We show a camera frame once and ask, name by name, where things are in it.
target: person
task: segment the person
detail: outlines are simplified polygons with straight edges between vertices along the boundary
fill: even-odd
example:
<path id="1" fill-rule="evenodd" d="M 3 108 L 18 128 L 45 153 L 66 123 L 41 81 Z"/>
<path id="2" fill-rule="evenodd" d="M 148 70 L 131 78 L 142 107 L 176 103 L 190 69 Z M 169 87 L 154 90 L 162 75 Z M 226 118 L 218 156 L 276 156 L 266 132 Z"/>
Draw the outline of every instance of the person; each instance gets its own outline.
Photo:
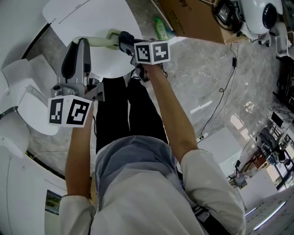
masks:
<path id="1" fill-rule="evenodd" d="M 193 126 L 160 66 L 144 68 L 162 119 L 139 80 L 132 78 L 126 87 L 123 78 L 104 78 L 105 101 L 98 103 L 96 115 L 99 204 L 96 209 L 88 200 L 91 108 L 85 127 L 72 131 L 65 172 L 68 194 L 60 202 L 61 234 L 207 234 L 209 215 L 228 234 L 244 234 L 241 198 L 211 154 L 198 149 Z M 202 222 L 193 210 L 198 206 L 208 211 Z"/>

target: cardboard box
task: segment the cardboard box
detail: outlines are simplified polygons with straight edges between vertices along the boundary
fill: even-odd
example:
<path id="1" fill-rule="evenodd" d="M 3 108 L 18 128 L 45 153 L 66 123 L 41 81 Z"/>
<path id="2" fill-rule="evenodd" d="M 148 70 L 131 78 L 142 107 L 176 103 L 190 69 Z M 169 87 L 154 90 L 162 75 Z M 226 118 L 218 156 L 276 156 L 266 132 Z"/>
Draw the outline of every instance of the cardboard box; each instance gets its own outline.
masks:
<path id="1" fill-rule="evenodd" d="M 222 44 L 243 38 L 222 29 L 213 18 L 211 6 L 199 0 L 159 0 L 159 3 L 177 36 Z"/>

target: floor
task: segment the floor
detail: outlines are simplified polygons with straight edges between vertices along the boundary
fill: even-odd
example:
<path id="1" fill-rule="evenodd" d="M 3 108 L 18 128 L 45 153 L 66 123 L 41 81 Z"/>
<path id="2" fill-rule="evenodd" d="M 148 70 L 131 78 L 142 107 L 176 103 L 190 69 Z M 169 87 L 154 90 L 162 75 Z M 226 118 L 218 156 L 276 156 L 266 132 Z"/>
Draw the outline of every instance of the floor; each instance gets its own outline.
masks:
<path id="1" fill-rule="evenodd" d="M 135 0 L 127 0 L 127 3 L 138 22 L 143 38 L 156 37 L 152 19 L 157 12 L 151 2 L 140 0 L 138 3 Z M 66 47 L 49 28 L 27 58 L 32 59 L 42 53 L 56 72 L 65 50 Z M 254 141 L 251 137 L 266 123 L 269 107 L 274 101 L 272 92 L 276 90 L 279 61 L 275 58 L 274 46 L 267 48 L 257 42 L 243 40 L 240 43 L 233 43 L 232 50 L 238 56 L 237 72 L 233 74 L 219 108 L 203 133 L 210 130 L 211 135 L 225 126 L 228 127 L 240 145 L 246 146 L 241 156 L 241 161 L 245 162 L 255 150 L 252 148 Z M 219 89 L 226 87 L 232 75 L 233 56 L 230 45 L 197 39 L 184 39 L 171 46 L 172 59 L 164 65 L 165 70 L 197 137 L 201 135 L 202 129 L 220 101 L 222 93 Z M 150 82 L 145 85 L 158 109 Z M 29 151 L 38 154 L 38 159 L 64 174 L 70 139 L 71 129 L 68 128 L 61 128 L 55 136 L 45 136 L 31 129 Z M 91 171 L 96 159 L 95 146 L 96 139 L 92 131 Z"/>

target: black pants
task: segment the black pants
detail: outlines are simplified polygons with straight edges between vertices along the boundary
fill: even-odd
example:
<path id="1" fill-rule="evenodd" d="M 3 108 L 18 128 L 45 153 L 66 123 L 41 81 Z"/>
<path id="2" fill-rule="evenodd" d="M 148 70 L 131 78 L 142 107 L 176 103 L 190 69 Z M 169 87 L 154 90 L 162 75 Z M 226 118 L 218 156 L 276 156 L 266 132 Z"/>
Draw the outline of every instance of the black pants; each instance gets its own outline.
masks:
<path id="1" fill-rule="evenodd" d="M 104 78 L 105 101 L 99 101 L 96 116 L 96 153 L 112 141 L 131 135 L 151 136 L 168 143 L 161 117 L 139 80 Z M 130 116 L 128 122 L 128 100 Z"/>

